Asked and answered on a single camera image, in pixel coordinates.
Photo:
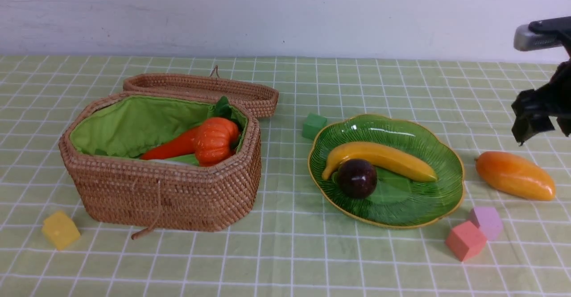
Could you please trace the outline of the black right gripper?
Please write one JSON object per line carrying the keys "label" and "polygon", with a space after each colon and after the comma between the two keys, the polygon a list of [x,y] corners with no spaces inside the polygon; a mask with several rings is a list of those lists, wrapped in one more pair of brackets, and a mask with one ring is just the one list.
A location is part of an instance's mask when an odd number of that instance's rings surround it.
{"label": "black right gripper", "polygon": [[[561,62],[548,83],[548,111],[557,118],[562,133],[571,135],[571,60]],[[555,130],[548,115],[545,114],[544,96],[539,89],[524,90],[512,102],[515,120],[512,134],[522,146],[537,134]]]}

